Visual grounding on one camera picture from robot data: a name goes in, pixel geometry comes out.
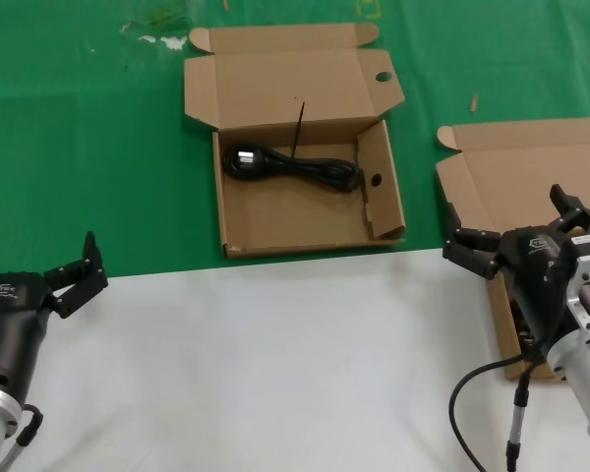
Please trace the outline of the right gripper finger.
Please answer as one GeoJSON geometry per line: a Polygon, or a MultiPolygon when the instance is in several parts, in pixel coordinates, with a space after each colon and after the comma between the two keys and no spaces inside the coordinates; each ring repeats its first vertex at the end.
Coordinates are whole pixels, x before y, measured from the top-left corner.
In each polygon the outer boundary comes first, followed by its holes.
{"type": "Polygon", "coordinates": [[[492,280],[500,269],[496,253],[501,237],[498,232],[464,227],[454,205],[446,204],[442,256],[449,262],[492,280]]]}
{"type": "Polygon", "coordinates": [[[549,227],[561,233],[568,233],[579,227],[585,234],[590,234],[590,208],[572,195],[568,195],[559,184],[554,184],[550,191],[550,200],[560,214],[549,227]]]}

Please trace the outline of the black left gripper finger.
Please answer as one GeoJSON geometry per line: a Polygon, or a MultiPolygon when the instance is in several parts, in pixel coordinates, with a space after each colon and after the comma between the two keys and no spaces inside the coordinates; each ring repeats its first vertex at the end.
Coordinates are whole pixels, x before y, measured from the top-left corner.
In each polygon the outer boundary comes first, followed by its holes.
{"type": "Polygon", "coordinates": [[[82,258],[47,271],[43,278],[49,287],[45,306],[67,319],[108,286],[102,255],[95,235],[89,231],[82,258]]]}

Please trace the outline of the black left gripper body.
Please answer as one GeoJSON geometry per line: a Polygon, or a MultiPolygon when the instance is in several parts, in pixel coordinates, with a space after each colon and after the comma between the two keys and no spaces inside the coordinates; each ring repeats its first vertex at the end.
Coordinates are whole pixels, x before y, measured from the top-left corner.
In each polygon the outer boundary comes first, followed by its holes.
{"type": "Polygon", "coordinates": [[[47,331],[50,295],[39,273],[0,273],[0,390],[18,402],[30,390],[47,331]]]}

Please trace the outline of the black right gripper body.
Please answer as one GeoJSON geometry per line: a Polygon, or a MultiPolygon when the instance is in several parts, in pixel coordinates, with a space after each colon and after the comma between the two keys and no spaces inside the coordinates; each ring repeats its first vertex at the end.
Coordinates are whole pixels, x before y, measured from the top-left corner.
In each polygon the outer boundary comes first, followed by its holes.
{"type": "Polygon", "coordinates": [[[542,353],[573,330],[565,313],[572,263],[561,257],[567,240],[549,226],[517,228],[503,233],[497,252],[506,288],[542,353]]]}

